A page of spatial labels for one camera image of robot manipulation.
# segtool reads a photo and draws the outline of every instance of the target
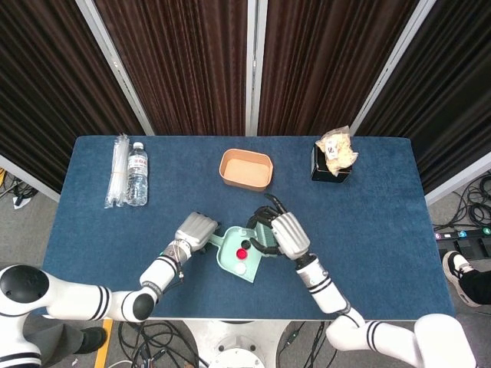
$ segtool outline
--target plastic straw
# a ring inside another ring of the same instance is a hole
[[[109,209],[124,204],[126,199],[127,163],[130,152],[130,139],[126,134],[121,134],[114,141],[113,167],[110,174],[109,188],[107,189],[104,208]]]

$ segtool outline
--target table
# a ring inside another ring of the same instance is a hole
[[[366,319],[415,320],[453,314],[410,141],[354,137],[360,153],[342,183],[312,182],[314,136],[135,136],[149,156],[149,202],[104,209],[113,136],[77,139],[54,220],[44,269],[68,281],[139,289],[140,274],[192,211],[245,225],[267,200],[227,186],[219,176],[229,148],[268,154],[268,191],[292,211],[311,251]],[[223,271],[216,250],[194,255],[185,281],[160,301],[154,317],[320,320],[295,265],[263,258],[255,283]]]

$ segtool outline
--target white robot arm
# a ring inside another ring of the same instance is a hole
[[[414,332],[381,321],[366,322],[338,290],[316,255],[296,217],[273,195],[275,204],[261,207],[255,220],[272,229],[278,250],[296,263],[296,271],[317,305],[338,317],[326,330],[338,350],[373,350],[418,368],[476,368],[476,360],[460,323],[444,314],[429,314],[414,325]],[[251,239],[258,249],[264,247]]]
[[[146,320],[174,277],[182,279],[181,267],[192,252],[204,247],[217,227],[216,221],[204,215],[189,215],[175,239],[142,273],[138,291],[111,292],[104,286],[66,282],[23,264],[1,270],[0,368],[41,365],[39,349],[22,334],[28,314],[41,307],[62,320]]]

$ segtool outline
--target rectangular bowl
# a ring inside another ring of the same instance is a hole
[[[220,175],[229,186],[261,192],[271,182],[273,163],[263,153],[228,149],[220,163]]]

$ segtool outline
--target person's foot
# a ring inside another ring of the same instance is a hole
[[[459,281],[462,276],[464,276],[465,273],[474,270],[469,262],[458,251],[449,251],[443,256],[442,266],[445,276],[456,288],[460,299],[462,299],[469,307],[480,307],[481,304],[473,302],[460,287]]]
[[[81,330],[84,333],[84,340],[80,349],[75,354],[89,354],[98,351],[106,342],[107,333],[102,327],[89,327]]]

